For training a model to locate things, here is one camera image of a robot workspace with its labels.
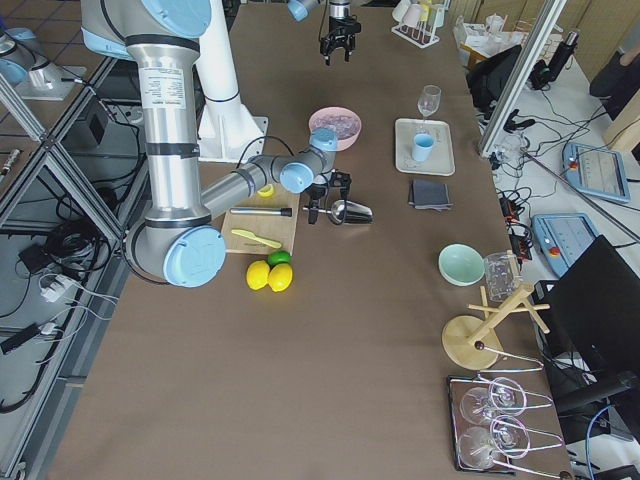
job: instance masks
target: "person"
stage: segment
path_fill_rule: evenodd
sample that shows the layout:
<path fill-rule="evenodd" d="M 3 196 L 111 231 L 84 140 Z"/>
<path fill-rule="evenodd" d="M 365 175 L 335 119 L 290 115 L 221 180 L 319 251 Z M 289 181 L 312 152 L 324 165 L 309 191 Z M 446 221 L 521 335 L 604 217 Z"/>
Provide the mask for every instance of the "person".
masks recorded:
<path fill-rule="evenodd" d="M 616 52 L 591 81 L 589 93 L 603 99 L 612 120 L 640 89 L 640 43 L 624 54 Z"/>

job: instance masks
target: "blue joint cap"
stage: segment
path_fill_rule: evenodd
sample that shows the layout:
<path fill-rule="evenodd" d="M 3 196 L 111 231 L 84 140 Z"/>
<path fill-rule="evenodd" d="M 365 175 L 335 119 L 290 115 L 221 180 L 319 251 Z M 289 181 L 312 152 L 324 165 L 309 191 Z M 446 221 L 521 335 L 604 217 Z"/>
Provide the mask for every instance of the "blue joint cap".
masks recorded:
<path fill-rule="evenodd" d="M 25 27 L 10 28 L 7 33 L 16 40 L 33 40 L 36 38 L 35 33 Z"/>
<path fill-rule="evenodd" d="M 125 46 L 120 43 L 91 33 L 84 28 L 82 28 L 82 38 L 89 50 L 99 53 L 100 55 L 106 55 L 107 57 L 114 57 L 120 60 L 133 60 L 133 57 L 129 55 Z"/>
<path fill-rule="evenodd" d="M 0 75 L 2 75 L 12 87 L 21 84 L 24 79 L 27 78 L 28 74 L 29 72 L 17 63 L 0 59 Z"/>
<path fill-rule="evenodd" d="M 301 22 L 309 15 L 309 10 L 298 0 L 289 0 L 287 8 L 296 22 Z"/>
<path fill-rule="evenodd" d="M 142 0 L 156 22 L 184 38 L 200 37 L 211 23 L 210 0 Z"/>
<path fill-rule="evenodd" d="M 328 128 L 317 128 L 311 132 L 309 144 L 325 152 L 337 152 L 338 136 Z"/>
<path fill-rule="evenodd" d="M 172 285 L 199 287 L 216 276 L 224 263 L 226 246 L 210 225 L 192 228 L 169 247 L 162 270 Z"/>
<path fill-rule="evenodd" d="M 291 193 L 302 193 L 313 183 L 315 175 L 304 163 L 292 162 L 280 172 L 280 183 Z"/>

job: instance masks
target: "label on robot arm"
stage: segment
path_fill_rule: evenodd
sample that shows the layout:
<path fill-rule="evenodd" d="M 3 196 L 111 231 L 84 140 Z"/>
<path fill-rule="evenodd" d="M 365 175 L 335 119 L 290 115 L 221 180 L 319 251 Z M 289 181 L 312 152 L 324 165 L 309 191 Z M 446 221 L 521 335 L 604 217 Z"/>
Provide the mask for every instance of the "label on robot arm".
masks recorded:
<path fill-rule="evenodd" d="M 146 67 L 139 72 L 142 108 L 187 108 L 182 70 Z"/>

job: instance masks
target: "yellow knife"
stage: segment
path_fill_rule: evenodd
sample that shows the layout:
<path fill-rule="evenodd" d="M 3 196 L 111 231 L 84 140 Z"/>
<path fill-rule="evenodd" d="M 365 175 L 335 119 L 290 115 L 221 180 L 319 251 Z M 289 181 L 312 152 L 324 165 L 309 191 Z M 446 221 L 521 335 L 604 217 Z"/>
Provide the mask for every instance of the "yellow knife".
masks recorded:
<path fill-rule="evenodd" d="M 255 233 L 250 232 L 249 230 L 244 230 L 242 228 L 234 228 L 231 230 L 231 233 L 240 237 L 248 238 L 250 240 L 255 240 L 256 242 L 263 243 L 271 248 L 282 247 L 282 244 L 277 240 L 269 240 L 268 238 L 259 237 Z"/>

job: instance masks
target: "bowl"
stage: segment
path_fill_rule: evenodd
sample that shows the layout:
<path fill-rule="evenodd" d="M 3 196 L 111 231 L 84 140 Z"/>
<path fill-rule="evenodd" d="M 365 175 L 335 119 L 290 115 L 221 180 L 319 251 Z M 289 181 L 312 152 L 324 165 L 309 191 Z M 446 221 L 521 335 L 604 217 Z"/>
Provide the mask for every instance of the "bowl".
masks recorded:
<path fill-rule="evenodd" d="M 329 128 L 338 136 L 338 152 L 355 143 L 362 129 L 360 117 L 347 108 L 327 107 L 315 112 L 309 118 L 309 130 Z"/>
<path fill-rule="evenodd" d="M 460 243 L 442 249 L 438 268 L 447 282 L 459 287 L 473 285 L 484 276 L 484 260 L 480 254 Z"/>

